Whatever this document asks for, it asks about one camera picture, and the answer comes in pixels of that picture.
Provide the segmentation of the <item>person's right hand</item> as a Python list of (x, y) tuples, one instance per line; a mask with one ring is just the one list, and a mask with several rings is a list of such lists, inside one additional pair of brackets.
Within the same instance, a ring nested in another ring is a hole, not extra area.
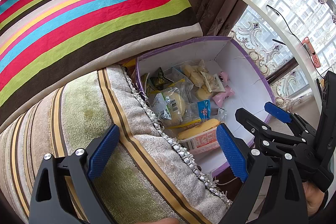
[(307, 205), (307, 214), (309, 217), (314, 215), (321, 206), (323, 199), (324, 199), (324, 192), (318, 189), (314, 184), (310, 182), (303, 182), (303, 189), (306, 198), (306, 205)]

